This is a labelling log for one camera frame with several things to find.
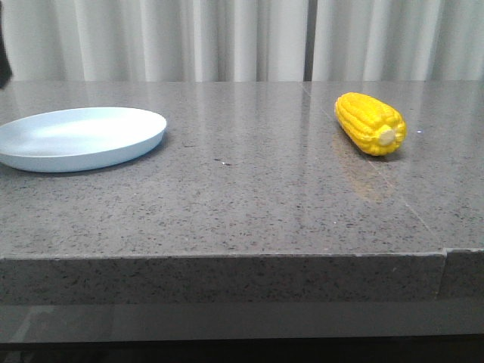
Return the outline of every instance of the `granite countertop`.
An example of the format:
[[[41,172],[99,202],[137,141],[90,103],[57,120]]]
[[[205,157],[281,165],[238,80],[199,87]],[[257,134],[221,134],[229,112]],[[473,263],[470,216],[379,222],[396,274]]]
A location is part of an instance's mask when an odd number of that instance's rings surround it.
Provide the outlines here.
[[[404,115],[368,157],[344,92]],[[74,107],[167,118],[118,166],[0,166],[2,305],[422,301],[484,296],[482,82],[13,82],[0,123]]]

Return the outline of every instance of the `white curtain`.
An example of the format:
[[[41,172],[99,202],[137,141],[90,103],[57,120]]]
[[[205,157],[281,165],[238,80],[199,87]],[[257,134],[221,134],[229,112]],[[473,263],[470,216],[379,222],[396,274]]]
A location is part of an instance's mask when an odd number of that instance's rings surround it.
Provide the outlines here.
[[[3,0],[16,80],[484,79],[484,0]]]

